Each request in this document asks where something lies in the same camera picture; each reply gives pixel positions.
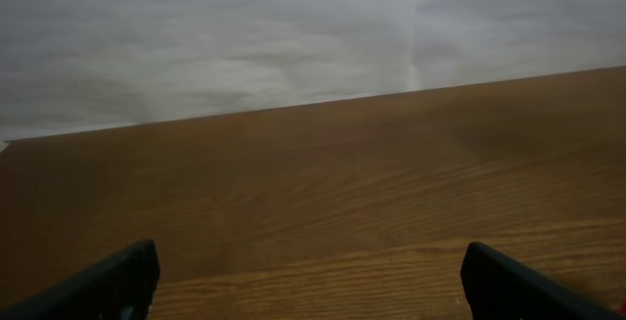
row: wooden surface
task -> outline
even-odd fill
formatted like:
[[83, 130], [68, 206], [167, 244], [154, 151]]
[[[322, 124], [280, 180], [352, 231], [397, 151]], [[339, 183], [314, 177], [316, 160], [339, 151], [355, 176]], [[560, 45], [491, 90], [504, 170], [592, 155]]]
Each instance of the wooden surface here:
[[151, 319], [470, 319], [470, 241], [615, 308], [625, 222], [625, 68], [40, 138], [0, 303], [149, 237]]

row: black object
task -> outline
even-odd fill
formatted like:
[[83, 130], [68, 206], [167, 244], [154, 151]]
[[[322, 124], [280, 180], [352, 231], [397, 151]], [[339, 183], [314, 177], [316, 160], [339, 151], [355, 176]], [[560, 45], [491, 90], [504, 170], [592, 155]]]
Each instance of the black object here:
[[157, 250], [145, 240], [0, 313], [2, 320], [144, 320], [157, 289]]
[[470, 243], [461, 279], [474, 320], [624, 320], [482, 243]]

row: white paper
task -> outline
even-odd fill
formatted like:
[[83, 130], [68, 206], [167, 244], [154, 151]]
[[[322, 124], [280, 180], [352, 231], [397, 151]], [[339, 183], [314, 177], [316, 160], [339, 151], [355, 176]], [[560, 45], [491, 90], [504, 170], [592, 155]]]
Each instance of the white paper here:
[[406, 90], [413, 0], [0, 0], [0, 140]]
[[416, 2], [416, 89], [626, 64], [626, 0]]

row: white backdrop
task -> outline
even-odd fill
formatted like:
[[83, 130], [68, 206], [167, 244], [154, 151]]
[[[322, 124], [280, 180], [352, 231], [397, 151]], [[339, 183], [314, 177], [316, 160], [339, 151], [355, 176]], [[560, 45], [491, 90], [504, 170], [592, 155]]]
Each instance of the white backdrop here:
[[0, 0], [0, 140], [626, 64], [626, 0]]

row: wooden table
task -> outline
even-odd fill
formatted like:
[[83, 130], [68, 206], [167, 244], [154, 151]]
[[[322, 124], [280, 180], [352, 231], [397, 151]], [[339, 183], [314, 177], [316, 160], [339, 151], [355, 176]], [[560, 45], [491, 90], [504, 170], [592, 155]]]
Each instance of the wooden table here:
[[156, 239], [151, 319], [470, 319], [482, 241], [626, 299], [626, 68], [23, 140], [0, 300]]

